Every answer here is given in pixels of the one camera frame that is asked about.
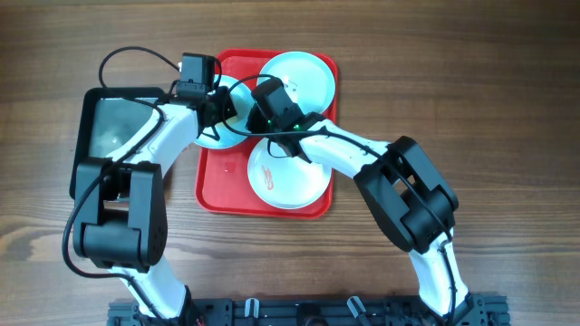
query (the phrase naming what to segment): red tray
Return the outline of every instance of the red tray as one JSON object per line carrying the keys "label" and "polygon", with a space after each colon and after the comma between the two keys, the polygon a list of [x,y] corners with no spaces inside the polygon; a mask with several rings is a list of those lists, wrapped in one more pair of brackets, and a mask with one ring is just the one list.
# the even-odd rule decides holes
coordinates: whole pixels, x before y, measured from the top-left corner
{"label": "red tray", "polygon": [[[260,73],[262,67],[283,51],[228,49],[217,57],[223,73],[236,79]],[[336,122],[336,97],[338,94],[338,67],[328,56],[314,53],[333,72],[336,84],[334,100],[324,116]],[[246,81],[253,90],[257,80]],[[311,205],[294,210],[285,210],[266,204],[260,199],[247,177],[247,162],[254,146],[261,138],[248,138],[231,149],[201,149],[199,152],[196,199],[212,213],[245,216],[272,216],[286,218],[315,219],[322,216],[333,203],[333,178],[330,185]]]}

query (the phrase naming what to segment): white plate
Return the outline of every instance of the white plate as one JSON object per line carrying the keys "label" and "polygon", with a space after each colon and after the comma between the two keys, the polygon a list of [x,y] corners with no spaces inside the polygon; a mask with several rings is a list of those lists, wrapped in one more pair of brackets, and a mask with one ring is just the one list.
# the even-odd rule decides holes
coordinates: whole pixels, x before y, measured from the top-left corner
{"label": "white plate", "polygon": [[[219,86],[227,86],[229,88],[235,82],[237,82],[237,79],[223,75],[221,76]],[[229,118],[227,123],[233,129],[248,132],[246,129],[247,116],[250,114],[250,110],[254,105],[252,92],[244,83],[241,83],[232,91],[231,96],[232,101],[234,102],[234,108],[236,108],[237,115],[235,117]],[[229,131],[226,126],[224,126],[223,122],[219,122],[216,125],[216,130],[220,137],[219,140],[212,139],[211,137],[202,134],[194,142],[206,149],[228,149],[234,147],[246,139],[246,136],[237,135]],[[214,134],[212,128],[205,128],[203,132],[207,133],[208,135]]]}
{"label": "white plate", "polygon": [[[297,209],[312,204],[330,184],[332,169],[306,163],[301,158],[274,158],[268,154],[268,139],[257,144],[247,162],[247,175],[254,192],[271,206]],[[272,155],[285,156],[274,142]]]}
{"label": "white plate", "polygon": [[[336,85],[330,68],[310,53],[289,52],[272,58],[260,73],[282,80],[288,96],[298,103],[304,114],[322,113],[333,102]],[[257,83],[267,77],[259,78]]]}

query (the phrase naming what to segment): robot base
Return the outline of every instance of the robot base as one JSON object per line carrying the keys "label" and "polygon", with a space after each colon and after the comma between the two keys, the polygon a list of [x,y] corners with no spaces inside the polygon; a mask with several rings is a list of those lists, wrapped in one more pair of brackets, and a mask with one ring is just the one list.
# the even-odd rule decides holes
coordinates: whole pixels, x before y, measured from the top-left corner
{"label": "robot base", "polygon": [[[383,300],[261,301],[248,299],[193,300],[203,319],[170,320],[176,326],[439,326],[419,296],[392,296]],[[461,326],[509,326],[507,298],[473,294],[458,307]],[[167,325],[139,313],[137,302],[110,305],[107,326]]]}

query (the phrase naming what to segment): brown table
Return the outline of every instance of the brown table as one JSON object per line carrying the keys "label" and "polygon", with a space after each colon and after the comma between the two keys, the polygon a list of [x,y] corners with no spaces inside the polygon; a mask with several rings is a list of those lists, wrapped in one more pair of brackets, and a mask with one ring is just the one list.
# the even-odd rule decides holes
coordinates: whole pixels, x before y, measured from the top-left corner
{"label": "brown table", "polygon": [[[339,124],[414,137],[456,190],[456,253],[473,292],[514,325],[580,323],[580,6],[432,1],[0,0],[0,324],[103,325],[129,298],[67,270],[60,243],[82,97],[111,50],[322,52],[341,71]],[[175,72],[124,53],[110,85]],[[408,256],[354,183],[313,222],[212,215],[194,198],[198,149],[168,189],[166,256],[196,298],[414,294]],[[94,270],[80,259],[77,263]]]}

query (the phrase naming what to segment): logo on plate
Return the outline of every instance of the logo on plate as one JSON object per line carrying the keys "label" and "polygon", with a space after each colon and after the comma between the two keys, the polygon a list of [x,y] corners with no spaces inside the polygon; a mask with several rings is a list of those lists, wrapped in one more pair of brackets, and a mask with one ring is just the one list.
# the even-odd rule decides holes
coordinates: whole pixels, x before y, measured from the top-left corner
{"label": "logo on plate", "polygon": [[272,172],[269,168],[262,166],[262,172],[264,172],[264,182],[268,190],[274,189],[274,180],[272,179]]}

